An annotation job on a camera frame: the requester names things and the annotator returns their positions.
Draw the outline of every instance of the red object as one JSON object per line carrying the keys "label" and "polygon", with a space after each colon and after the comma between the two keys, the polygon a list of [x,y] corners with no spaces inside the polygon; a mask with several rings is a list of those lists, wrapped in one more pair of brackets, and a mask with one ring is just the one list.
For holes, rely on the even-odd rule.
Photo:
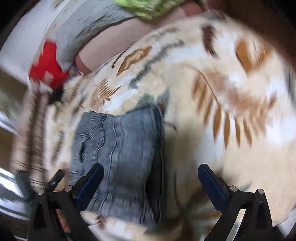
{"label": "red object", "polygon": [[46,41],[38,63],[33,64],[29,77],[33,81],[42,81],[52,89],[58,89],[69,77],[69,72],[63,73],[56,60],[56,43]]}

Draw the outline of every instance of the metal screw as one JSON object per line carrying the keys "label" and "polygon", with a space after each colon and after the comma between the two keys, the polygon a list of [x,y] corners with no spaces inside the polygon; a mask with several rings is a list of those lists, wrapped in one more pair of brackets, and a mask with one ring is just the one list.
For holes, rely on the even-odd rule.
{"label": "metal screw", "polygon": [[43,193],[44,193],[44,190],[43,189],[40,189],[40,190],[38,190],[38,195],[42,195]]}
{"label": "metal screw", "polygon": [[233,192],[236,192],[238,190],[238,188],[236,186],[230,186],[230,190]]}
{"label": "metal screw", "polygon": [[258,192],[262,195],[262,194],[264,194],[264,190],[262,189],[262,188],[259,188],[258,189]]}
{"label": "metal screw", "polygon": [[72,186],[65,186],[65,191],[66,192],[70,192],[72,190]]}

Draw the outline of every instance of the denim fabric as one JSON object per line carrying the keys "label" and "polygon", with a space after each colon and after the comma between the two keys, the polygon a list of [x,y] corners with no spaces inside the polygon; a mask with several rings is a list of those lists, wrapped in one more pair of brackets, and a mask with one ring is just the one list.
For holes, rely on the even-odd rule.
{"label": "denim fabric", "polygon": [[72,146],[70,184],[95,163],[103,181],[88,210],[152,227],[163,219],[163,119],[148,104],[120,116],[84,113]]}

